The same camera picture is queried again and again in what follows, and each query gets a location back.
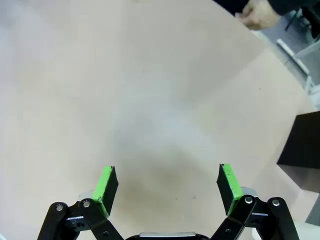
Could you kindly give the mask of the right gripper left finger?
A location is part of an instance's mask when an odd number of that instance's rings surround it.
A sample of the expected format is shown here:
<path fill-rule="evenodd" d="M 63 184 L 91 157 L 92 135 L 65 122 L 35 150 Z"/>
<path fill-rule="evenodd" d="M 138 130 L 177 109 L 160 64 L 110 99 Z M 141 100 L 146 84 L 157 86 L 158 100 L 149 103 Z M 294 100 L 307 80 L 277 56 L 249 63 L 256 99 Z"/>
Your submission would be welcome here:
<path fill-rule="evenodd" d="M 96 240 L 121 240 L 123 237 L 108 220 L 119 182 L 114 166 L 106 166 L 90 197 L 72 206 L 54 202 L 48 208 L 39 240 L 75 240 L 82 231 L 91 231 Z"/>

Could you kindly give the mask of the person's left hand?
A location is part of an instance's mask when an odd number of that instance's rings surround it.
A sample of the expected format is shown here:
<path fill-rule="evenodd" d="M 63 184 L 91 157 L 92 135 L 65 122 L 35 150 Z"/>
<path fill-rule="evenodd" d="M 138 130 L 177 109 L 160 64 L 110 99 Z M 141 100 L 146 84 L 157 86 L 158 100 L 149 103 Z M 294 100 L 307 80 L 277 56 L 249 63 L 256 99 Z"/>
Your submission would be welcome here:
<path fill-rule="evenodd" d="M 277 14 L 267 0 L 249 0 L 242 12 L 235 18 L 252 31 L 274 27 L 281 16 Z"/>

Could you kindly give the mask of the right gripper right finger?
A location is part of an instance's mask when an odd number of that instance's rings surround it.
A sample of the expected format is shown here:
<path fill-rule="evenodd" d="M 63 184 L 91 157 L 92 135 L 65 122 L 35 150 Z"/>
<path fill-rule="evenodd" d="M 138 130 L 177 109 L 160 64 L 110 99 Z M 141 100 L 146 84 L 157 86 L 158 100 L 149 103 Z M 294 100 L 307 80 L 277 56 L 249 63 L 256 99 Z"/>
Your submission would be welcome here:
<path fill-rule="evenodd" d="M 245 228 L 255 229 L 262 240 L 298 240 L 299 235 L 286 201 L 272 197 L 266 202 L 245 194 L 230 164 L 220 164 L 217 177 L 226 218 L 212 240 L 237 240 Z"/>

